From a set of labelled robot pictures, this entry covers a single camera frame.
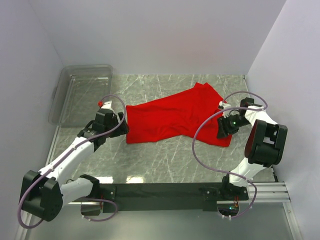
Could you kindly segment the clear plastic bin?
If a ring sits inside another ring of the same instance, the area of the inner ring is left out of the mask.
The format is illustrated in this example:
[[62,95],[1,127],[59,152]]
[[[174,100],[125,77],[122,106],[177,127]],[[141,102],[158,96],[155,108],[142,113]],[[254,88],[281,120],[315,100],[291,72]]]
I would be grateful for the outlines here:
[[48,122],[79,128],[95,118],[98,101],[111,93],[111,65],[69,65],[62,69]]

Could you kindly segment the red t shirt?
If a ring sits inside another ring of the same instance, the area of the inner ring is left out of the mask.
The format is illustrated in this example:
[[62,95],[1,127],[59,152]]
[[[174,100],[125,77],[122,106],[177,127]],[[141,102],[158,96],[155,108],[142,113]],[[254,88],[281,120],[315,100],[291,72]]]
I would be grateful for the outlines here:
[[176,136],[196,137],[208,145],[228,147],[232,136],[217,139],[218,121],[211,119],[199,133],[197,129],[218,112],[222,97],[208,83],[150,102],[127,105],[127,144],[158,142]]

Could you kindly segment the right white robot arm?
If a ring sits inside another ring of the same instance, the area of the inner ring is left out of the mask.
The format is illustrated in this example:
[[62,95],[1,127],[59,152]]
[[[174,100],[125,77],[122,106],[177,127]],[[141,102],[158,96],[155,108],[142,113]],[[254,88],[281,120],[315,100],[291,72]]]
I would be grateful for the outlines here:
[[248,184],[247,179],[251,180],[260,171],[279,164],[288,133],[288,128],[272,120],[253,98],[241,100],[238,114],[231,114],[230,107],[228,103],[219,103],[220,110],[228,110],[217,119],[217,138],[230,137],[246,125],[251,125],[252,129],[245,145],[244,159],[223,177],[219,187],[221,197],[226,200],[240,195]]

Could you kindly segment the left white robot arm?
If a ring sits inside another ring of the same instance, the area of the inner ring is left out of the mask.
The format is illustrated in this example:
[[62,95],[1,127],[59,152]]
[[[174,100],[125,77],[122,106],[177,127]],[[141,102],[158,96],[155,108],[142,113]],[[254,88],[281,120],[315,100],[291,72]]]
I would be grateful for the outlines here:
[[99,109],[95,119],[77,134],[62,154],[39,171],[30,170],[24,175],[17,211],[19,224],[28,227],[22,221],[21,211],[50,222],[65,205],[77,199],[102,201],[100,181],[97,178],[83,174],[67,183],[68,175],[96,152],[107,138],[126,135],[128,132],[125,112]]

